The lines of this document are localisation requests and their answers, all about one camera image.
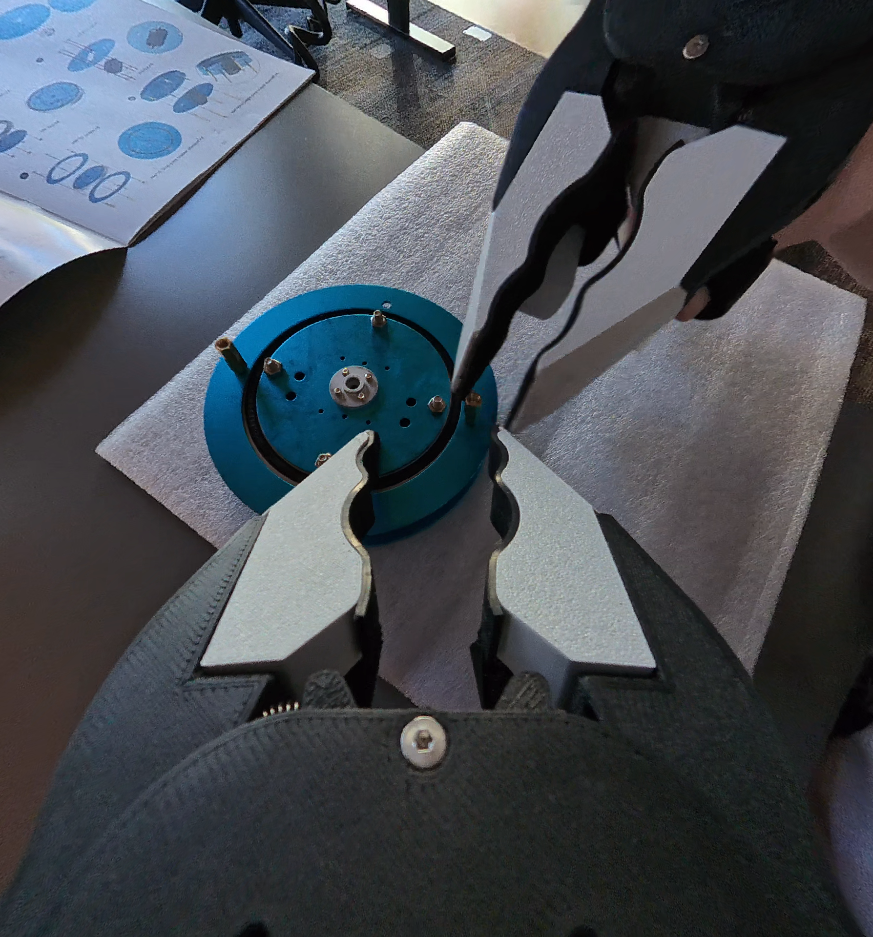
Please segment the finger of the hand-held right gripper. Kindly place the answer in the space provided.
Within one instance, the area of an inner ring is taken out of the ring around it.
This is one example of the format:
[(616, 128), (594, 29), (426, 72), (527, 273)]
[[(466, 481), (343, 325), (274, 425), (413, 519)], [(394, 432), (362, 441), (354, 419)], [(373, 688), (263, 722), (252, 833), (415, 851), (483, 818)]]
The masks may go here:
[(644, 184), (637, 229), (582, 288), (570, 323), (536, 358), (508, 429), (551, 414), (677, 316), (685, 275), (784, 142), (736, 124), (664, 157)]
[(453, 397), (471, 391), (514, 315), (553, 317), (579, 266), (581, 199), (612, 141), (603, 99), (567, 91), (489, 217), (456, 354)]

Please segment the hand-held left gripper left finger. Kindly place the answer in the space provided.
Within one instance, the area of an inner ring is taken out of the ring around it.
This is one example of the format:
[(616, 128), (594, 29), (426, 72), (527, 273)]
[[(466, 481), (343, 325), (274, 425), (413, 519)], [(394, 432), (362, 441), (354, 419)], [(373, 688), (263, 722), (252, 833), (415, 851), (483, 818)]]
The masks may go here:
[(360, 432), (265, 513), (204, 671), (274, 673), (302, 697), (311, 674), (334, 670), (371, 704), (380, 625), (360, 535), (374, 521), (378, 450), (375, 432)]

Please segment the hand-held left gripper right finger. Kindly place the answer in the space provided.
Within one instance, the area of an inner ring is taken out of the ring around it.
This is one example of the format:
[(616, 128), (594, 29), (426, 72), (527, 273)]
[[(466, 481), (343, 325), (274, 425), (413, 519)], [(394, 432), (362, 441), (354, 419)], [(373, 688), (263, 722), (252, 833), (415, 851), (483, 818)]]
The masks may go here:
[(651, 677), (656, 662), (594, 509), (503, 429), (492, 435), (492, 553), (471, 647), (494, 708), (512, 675), (540, 674), (569, 702), (588, 673)]

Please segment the person's right hand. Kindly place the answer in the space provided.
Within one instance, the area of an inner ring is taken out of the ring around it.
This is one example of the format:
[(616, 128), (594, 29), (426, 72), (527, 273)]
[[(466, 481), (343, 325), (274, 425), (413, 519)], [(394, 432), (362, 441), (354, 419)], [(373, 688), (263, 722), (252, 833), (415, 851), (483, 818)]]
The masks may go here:
[(818, 241), (873, 292), (873, 124), (826, 193), (776, 238), (781, 248)]

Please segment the white foam sheet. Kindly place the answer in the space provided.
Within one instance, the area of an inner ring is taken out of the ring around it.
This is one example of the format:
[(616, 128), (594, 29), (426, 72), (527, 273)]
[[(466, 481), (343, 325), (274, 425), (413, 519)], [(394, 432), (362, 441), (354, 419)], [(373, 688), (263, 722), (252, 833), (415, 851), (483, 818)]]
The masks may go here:
[[(461, 318), (506, 143), (461, 123), (249, 313), (314, 287), (377, 284)], [(712, 322), (673, 322), (518, 439), (611, 514), (751, 672), (837, 420), (865, 302), (772, 262)], [(477, 704), (475, 640), (494, 530), (482, 477), (428, 530), (371, 550), (380, 673), (412, 702)]]

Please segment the open instruction booklet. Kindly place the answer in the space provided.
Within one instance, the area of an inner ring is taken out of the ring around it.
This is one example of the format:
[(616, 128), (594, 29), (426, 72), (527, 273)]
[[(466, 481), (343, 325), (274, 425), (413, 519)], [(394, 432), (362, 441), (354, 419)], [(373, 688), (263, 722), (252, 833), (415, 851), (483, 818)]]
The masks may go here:
[(0, 307), (133, 244), (312, 77), (175, 4), (0, 2)]

